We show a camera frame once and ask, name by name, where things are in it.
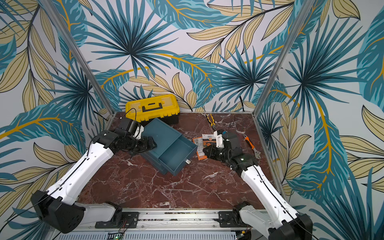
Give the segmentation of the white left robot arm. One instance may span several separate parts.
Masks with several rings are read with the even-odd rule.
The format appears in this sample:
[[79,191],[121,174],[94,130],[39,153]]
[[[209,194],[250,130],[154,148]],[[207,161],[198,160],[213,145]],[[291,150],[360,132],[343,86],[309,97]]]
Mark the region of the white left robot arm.
[[127,221],[118,205],[79,204],[77,199],[90,179],[115,153],[127,151],[134,156],[156,147],[152,137],[136,138],[126,131],[101,132],[91,140],[89,149],[63,177],[46,191],[36,191],[32,195],[31,202],[38,218],[63,234],[90,223],[121,228]]

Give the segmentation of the teal drawer cabinet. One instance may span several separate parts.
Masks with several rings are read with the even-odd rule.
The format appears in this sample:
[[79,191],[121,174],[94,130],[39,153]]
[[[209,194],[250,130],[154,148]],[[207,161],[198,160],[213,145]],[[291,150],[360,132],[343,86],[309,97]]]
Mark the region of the teal drawer cabinet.
[[157,147],[142,153],[141,156],[147,160],[156,170],[163,175],[167,172],[176,176],[180,164],[172,159],[174,154],[168,149],[175,143],[182,134],[170,127],[160,119],[153,119],[144,127],[143,137],[152,137]]

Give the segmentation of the orange seed bag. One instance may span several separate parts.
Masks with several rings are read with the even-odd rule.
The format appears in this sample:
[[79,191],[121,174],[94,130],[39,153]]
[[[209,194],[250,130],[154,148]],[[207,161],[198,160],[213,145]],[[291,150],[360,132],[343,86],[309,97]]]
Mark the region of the orange seed bag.
[[193,143],[195,145],[197,145],[197,157],[198,157],[198,160],[206,160],[207,159],[207,156],[205,155],[205,153],[203,152],[203,149],[206,147],[206,146],[209,146],[211,144],[211,142],[204,142],[203,141],[203,138],[202,136],[201,137],[198,137],[198,138],[193,138]]

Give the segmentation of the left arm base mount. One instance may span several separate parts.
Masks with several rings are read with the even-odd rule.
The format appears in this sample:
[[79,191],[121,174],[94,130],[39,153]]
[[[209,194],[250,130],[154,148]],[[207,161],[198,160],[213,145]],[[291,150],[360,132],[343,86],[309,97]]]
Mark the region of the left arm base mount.
[[96,222],[96,229],[135,229],[139,219],[139,212],[120,212],[110,221]]

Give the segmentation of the teal top drawer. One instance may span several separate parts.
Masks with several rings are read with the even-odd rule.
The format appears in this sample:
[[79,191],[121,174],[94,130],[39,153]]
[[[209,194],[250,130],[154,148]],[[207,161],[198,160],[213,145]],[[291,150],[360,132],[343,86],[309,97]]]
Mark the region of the teal top drawer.
[[180,136],[159,157],[159,161],[172,175],[176,176],[197,153],[197,145]]

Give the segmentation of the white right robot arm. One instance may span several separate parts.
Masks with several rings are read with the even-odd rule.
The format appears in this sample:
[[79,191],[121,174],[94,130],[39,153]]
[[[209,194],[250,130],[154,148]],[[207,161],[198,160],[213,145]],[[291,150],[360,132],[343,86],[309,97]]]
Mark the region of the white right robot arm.
[[268,240],[311,240],[313,222],[306,214],[299,214],[270,183],[254,155],[225,141],[222,148],[210,145],[203,149],[207,158],[226,164],[256,194],[268,215],[251,205],[240,205],[240,220],[257,230]]

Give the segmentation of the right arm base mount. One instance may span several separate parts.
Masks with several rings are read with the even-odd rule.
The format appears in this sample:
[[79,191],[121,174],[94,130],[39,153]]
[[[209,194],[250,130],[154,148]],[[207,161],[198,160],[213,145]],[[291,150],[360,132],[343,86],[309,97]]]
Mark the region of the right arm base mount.
[[247,228],[237,211],[220,211],[218,222],[221,228]]

